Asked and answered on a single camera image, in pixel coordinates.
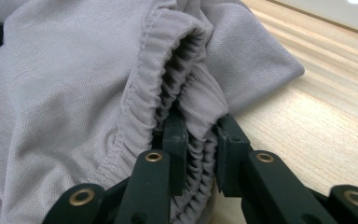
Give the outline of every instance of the gray cloth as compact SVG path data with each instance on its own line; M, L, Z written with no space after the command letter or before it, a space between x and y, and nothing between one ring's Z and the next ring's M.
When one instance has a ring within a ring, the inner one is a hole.
M0 21L0 223L131 175L174 101L191 160L171 220L205 223L212 126L303 73L237 1L0 0Z

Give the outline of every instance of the fabric fold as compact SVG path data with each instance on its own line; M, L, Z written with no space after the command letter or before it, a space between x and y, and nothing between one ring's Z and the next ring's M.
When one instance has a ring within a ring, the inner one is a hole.
M236 1L28 0L0 20L0 223L41 223L72 186L130 176L172 106L190 137L171 221L205 223L213 125L302 72Z

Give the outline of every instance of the elastic hem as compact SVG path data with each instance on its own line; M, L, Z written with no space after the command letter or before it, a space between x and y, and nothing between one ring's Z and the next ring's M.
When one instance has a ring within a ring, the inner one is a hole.
M151 148L152 132L205 46L202 24L185 13L156 8L143 24L135 77L124 92L111 150L89 182L110 188L131 175L136 157Z

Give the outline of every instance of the wooden surface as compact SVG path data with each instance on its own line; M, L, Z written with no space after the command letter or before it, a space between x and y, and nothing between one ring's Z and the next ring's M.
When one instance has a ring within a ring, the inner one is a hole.
M236 116L253 147L278 154L325 195L358 186L358 34L270 1L243 2L306 68ZM211 224L245 223L240 204L219 195Z

